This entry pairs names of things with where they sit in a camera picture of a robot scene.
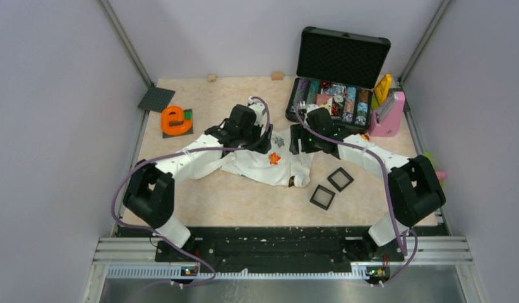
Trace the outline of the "blue leaf brooch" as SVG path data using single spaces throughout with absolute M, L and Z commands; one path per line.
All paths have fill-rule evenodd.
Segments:
M 285 140 L 281 137 L 276 137 L 274 143 L 278 146 L 278 148 L 281 148 L 285 145 Z

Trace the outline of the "white garment with blue print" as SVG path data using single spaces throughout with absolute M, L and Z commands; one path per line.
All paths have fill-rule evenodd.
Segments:
M 285 140 L 281 148 L 274 143 L 276 137 Z M 247 177 L 270 186 L 304 187 L 310 182 L 310 172 L 314 155 L 312 153 L 291 154 L 289 151 L 290 130 L 274 131 L 271 136 L 271 150 L 267 154 L 241 150 L 210 162 L 193 173 L 190 178 L 200 179 L 215 170 Z M 269 154 L 277 153 L 281 160 L 278 165 L 270 165 Z

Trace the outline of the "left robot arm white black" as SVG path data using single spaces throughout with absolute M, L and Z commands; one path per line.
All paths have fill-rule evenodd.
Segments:
M 126 178 L 123 205 L 171 243 L 170 253 L 176 259 L 190 259 L 194 253 L 191 232 L 174 213 L 176 186 L 200 176 L 208 164 L 227 158 L 229 153 L 249 150 L 266 154 L 271 148 L 272 129 L 268 106 L 261 98 L 235 105 L 228 118 L 182 150 L 139 162 Z

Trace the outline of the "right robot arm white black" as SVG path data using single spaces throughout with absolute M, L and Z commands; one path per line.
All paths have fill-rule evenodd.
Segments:
M 352 129 L 340 126 L 323 107 L 312 105 L 304 110 L 296 105 L 294 111 L 299 132 L 292 139 L 301 141 L 300 151 L 322 151 L 383 180 L 388 213 L 369 228 L 370 238 L 362 243 L 365 257 L 379 260 L 387 253 L 391 241 L 405 250 L 409 229 L 446 202 L 430 159 L 385 150 Z

